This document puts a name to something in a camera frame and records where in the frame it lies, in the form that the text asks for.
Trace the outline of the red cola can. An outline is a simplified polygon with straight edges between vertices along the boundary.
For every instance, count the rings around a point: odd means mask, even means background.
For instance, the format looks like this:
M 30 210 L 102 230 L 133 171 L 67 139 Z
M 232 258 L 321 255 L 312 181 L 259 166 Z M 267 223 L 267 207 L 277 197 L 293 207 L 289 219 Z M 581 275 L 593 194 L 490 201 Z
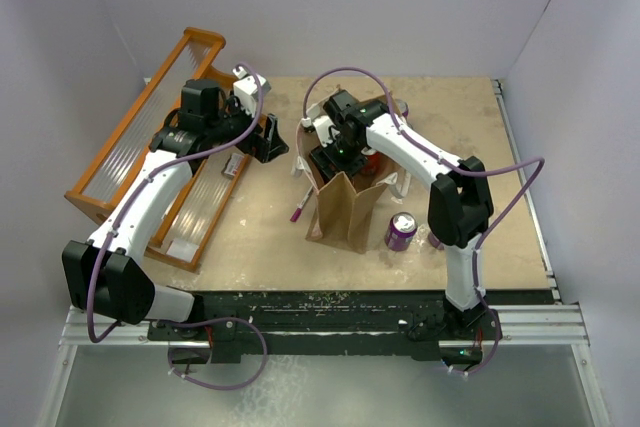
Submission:
M 365 164 L 360 173 L 363 176 L 375 176 L 380 169 L 381 154 L 375 149 L 365 148 L 362 150 L 362 155 L 365 158 Z

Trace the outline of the brown canvas tote bag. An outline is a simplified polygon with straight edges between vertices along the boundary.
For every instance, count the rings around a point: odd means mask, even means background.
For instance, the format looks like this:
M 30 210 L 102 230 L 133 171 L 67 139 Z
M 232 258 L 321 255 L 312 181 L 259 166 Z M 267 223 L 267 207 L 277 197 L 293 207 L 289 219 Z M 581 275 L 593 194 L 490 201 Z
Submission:
M 325 100 L 307 109 L 314 119 L 327 115 L 323 110 Z M 292 167 L 294 177 L 305 176 L 314 188 L 316 207 L 306 239 L 336 249 L 364 254 L 369 243 L 369 231 L 374 207 L 381 195 L 388 191 L 398 200 L 409 191 L 411 175 L 387 157 L 381 157 L 378 173 L 363 176 L 358 173 L 349 178 L 338 173 L 332 179 L 322 178 L 309 154 L 322 145 L 315 133 L 305 133 L 301 121 L 295 131 L 295 155 Z

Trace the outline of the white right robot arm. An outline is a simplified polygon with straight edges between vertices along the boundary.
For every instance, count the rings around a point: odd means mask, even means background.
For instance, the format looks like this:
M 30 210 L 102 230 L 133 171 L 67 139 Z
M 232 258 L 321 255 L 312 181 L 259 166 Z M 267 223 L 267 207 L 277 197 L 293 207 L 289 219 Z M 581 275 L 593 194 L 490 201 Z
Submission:
M 456 338 L 469 337 L 487 310 L 481 244 L 494 205 L 483 163 L 429 143 L 388 100 L 359 101 L 344 89 L 304 110 L 301 125 L 318 137 L 311 163 L 324 180 L 355 176 L 365 151 L 373 150 L 424 186 L 427 223 L 446 255 L 445 327 Z

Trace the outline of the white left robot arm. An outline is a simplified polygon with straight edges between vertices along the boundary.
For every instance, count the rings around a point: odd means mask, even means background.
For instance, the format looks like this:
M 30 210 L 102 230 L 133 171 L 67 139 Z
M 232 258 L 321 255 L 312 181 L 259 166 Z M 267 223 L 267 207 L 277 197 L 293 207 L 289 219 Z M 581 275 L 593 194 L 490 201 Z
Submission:
M 169 320 L 184 339 L 202 334 L 206 316 L 194 307 L 195 295 L 154 283 L 142 260 L 178 193 L 209 156 L 235 147 L 266 163 L 287 153 L 276 116 L 259 120 L 260 104 L 270 89 L 267 79 L 250 74 L 229 92 L 214 80 L 186 81 L 178 108 L 154 134 L 120 203 L 86 241 L 71 241 L 62 252 L 74 307 L 128 324 Z

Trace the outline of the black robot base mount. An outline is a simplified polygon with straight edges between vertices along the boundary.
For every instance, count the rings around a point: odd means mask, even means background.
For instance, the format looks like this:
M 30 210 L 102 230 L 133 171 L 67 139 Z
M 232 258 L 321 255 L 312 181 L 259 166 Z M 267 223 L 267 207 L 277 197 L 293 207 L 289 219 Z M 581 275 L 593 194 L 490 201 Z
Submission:
M 491 290 L 461 313 L 440 290 L 198 291 L 183 323 L 151 314 L 150 296 L 111 305 L 105 292 L 94 311 L 122 324 L 150 322 L 151 341 L 172 343 L 179 362 L 237 363 L 244 355 L 403 356 L 477 365 L 479 344 L 500 339 L 501 306 L 552 304 L 547 290 Z

